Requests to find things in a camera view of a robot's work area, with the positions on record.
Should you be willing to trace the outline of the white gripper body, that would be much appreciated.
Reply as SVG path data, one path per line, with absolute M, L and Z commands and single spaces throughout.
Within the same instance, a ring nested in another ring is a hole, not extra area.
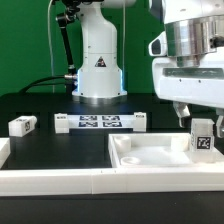
M 178 68 L 167 56 L 165 32 L 148 46 L 152 61 L 154 89 L 160 99 L 224 108 L 224 47 L 205 54 L 199 67 Z

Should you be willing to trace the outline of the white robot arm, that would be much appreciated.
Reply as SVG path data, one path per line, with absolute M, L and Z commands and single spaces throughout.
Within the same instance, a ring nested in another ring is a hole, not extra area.
M 59 0 L 61 29 L 74 98 L 98 103 L 126 95 L 117 65 L 117 30 L 103 8 L 132 6 L 136 0 Z M 164 31 L 148 45 L 154 89 L 173 102 L 179 124 L 190 104 L 216 109 L 217 136 L 224 138 L 224 0 L 148 0 Z

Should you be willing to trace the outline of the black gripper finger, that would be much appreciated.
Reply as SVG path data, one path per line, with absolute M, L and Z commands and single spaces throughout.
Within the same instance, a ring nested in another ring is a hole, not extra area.
M 179 126 L 185 128 L 191 116 L 188 105 L 183 102 L 174 102 L 173 108 L 178 117 Z
M 217 108 L 216 114 L 218 115 L 216 122 L 217 137 L 224 138 L 224 109 Z

